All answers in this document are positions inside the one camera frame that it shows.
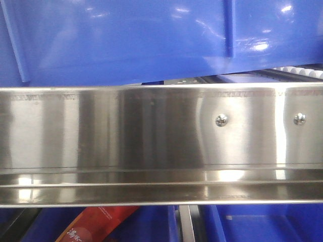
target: screw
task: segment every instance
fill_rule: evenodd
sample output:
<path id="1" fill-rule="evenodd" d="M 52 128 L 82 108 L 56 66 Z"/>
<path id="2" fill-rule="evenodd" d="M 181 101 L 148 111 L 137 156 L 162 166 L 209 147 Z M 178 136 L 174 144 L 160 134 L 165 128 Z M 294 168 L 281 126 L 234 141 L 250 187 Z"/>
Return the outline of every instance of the screw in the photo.
<path id="1" fill-rule="evenodd" d="M 220 114 L 216 118 L 216 125 L 219 127 L 223 127 L 228 123 L 228 117 L 225 116 L 224 114 Z"/>
<path id="2" fill-rule="evenodd" d="M 301 112 L 294 117 L 294 124 L 296 125 L 303 125 L 305 122 L 306 122 L 306 115 Z"/>

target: stainless steel bar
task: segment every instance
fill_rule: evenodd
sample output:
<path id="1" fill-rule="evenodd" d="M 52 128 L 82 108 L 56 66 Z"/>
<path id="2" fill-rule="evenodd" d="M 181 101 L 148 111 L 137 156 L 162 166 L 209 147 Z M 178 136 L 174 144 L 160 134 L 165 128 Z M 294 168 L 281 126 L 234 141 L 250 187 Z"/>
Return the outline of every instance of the stainless steel bar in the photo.
<path id="1" fill-rule="evenodd" d="M 322 83 L 1 88 L 0 207 L 323 201 L 322 106 Z"/>
<path id="2" fill-rule="evenodd" d="M 195 242 L 192 217 L 188 205 L 179 206 L 183 242 Z"/>

